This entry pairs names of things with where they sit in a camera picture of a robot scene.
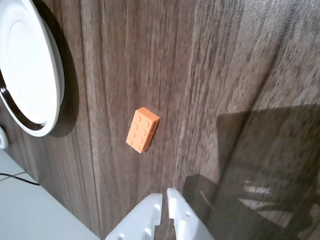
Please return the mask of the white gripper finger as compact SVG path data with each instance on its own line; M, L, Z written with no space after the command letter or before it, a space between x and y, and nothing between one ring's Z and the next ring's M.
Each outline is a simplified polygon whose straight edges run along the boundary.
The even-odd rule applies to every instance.
M181 193L167 189L168 217L173 220L177 240L214 240Z
M109 233L106 240L153 240L161 224L163 195L151 193Z

